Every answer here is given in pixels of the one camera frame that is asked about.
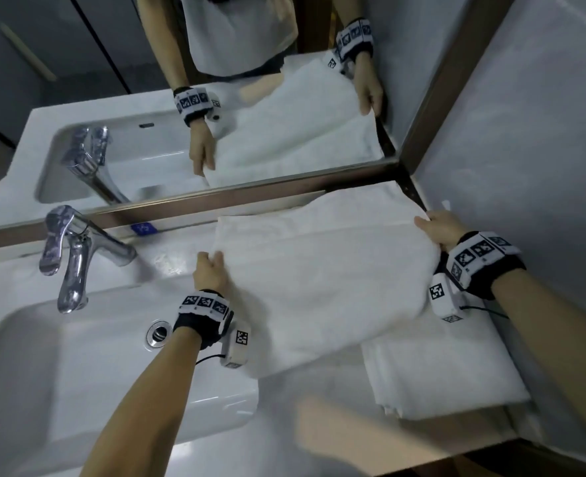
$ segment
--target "sink basin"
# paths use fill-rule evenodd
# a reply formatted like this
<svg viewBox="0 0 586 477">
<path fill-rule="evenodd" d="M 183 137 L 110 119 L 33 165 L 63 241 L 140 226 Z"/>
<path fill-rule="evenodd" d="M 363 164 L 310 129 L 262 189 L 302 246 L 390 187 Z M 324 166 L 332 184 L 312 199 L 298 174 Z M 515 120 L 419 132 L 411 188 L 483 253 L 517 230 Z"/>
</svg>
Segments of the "sink basin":
<svg viewBox="0 0 586 477">
<path fill-rule="evenodd" d="M 173 325 L 190 277 L 90 294 L 61 315 L 56 301 L 0 323 L 0 476 L 32 477 L 81 466 L 112 412 L 159 349 L 157 320 Z M 220 353 L 216 344 L 200 357 Z M 257 381 L 217 359 L 196 367 L 177 443 L 244 425 Z"/>
<path fill-rule="evenodd" d="M 112 180 L 131 201 L 177 196 L 208 185 L 195 176 L 189 160 L 189 129 L 176 111 L 88 123 L 106 125 L 111 143 L 106 160 Z M 52 139 L 36 189 L 43 204 L 94 196 L 91 189 L 60 164 L 77 126 L 60 130 Z"/>
</svg>

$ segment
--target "faucet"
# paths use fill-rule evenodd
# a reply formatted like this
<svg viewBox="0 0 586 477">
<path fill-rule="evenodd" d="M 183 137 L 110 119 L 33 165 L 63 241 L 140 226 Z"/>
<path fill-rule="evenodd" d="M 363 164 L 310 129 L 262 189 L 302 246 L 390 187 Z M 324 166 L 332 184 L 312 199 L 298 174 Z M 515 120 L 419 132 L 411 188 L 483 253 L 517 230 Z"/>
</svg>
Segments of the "faucet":
<svg viewBox="0 0 586 477">
<path fill-rule="evenodd" d="M 90 127 L 78 127 L 74 131 L 70 148 L 63 156 L 61 164 L 90 186 L 107 204 L 130 202 L 116 187 L 107 170 L 105 153 L 110 143 L 110 130 L 107 127 L 96 127 L 92 130 L 88 152 L 86 138 L 89 133 Z"/>
<path fill-rule="evenodd" d="M 114 239 L 67 205 L 52 209 L 45 216 L 45 227 L 48 236 L 39 261 L 42 274 L 52 276 L 59 271 L 63 238 L 67 237 L 70 243 L 70 259 L 57 301 L 60 313 L 80 310 L 88 304 L 86 281 L 90 261 L 96 251 L 117 266 L 130 264 L 137 255 L 132 246 Z"/>
</svg>

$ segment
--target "white towel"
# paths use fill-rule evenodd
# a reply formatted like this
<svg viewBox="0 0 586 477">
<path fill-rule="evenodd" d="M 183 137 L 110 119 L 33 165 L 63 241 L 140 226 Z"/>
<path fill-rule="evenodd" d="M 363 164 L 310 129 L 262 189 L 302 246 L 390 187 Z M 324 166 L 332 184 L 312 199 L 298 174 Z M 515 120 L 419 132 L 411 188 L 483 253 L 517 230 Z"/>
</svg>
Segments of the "white towel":
<svg viewBox="0 0 586 477">
<path fill-rule="evenodd" d="M 211 187 L 261 181 L 383 158 L 375 116 L 359 112 L 350 80 L 313 60 L 236 114 L 218 139 Z"/>
<path fill-rule="evenodd" d="M 380 335 L 421 313 L 439 248 L 396 183 L 330 192 L 307 206 L 221 217 L 231 302 L 252 326 L 247 371 L 265 377 Z"/>
<path fill-rule="evenodd" d="M 468 314 L 448 323 L 428 305 L 416 320 L 361 345 L 375 401 L 386 413 L 421 420 L 530 399 L 489 316 Z"/>
</svg>

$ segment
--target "metal trim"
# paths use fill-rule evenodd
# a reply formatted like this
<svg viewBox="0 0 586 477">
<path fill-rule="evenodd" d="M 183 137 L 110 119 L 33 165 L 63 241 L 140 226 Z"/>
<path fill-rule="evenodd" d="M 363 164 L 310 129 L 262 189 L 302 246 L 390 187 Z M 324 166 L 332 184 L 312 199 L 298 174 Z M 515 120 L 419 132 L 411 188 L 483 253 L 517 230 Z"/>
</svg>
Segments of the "metal trim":
<svg viewBox="0 0 586 477">
<path fill-rule="evenodd" d="M 130 224 L 153 222 L 168 217 L 185 216 L 186 214 L 224 207 L 296 196 L 307 192 L 332 190 L 347 185 L 368 184 L 370 179 L 376 179 L 376 182 L 391 181 L 395 178 L 398 166 L 399 157 L 395 155 L 354 166 L 193 192 L 162 200 L 108 206 L 84 214 L 84 216 L 87 216 L 101 229 L 107 230 Z M 45 237 L 43 219 L 0 227 L 0 247 L 41 241 L 45 240 Z"/>
</svg>

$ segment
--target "white shirt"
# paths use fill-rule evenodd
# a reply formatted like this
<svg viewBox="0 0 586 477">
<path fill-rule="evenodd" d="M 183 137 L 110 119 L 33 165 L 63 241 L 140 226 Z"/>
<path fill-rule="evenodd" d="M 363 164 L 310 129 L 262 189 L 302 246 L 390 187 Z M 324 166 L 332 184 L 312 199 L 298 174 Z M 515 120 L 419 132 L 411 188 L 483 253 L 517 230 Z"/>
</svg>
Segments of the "white shirt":
<svg viewBox="0 0 586 477">
<path fill-rule="evenodd" d="M 261 67 L 297 39 L 293 0 L 181 0 L 189 51 L 205 74 L 228 77 Z"/>
</svg>

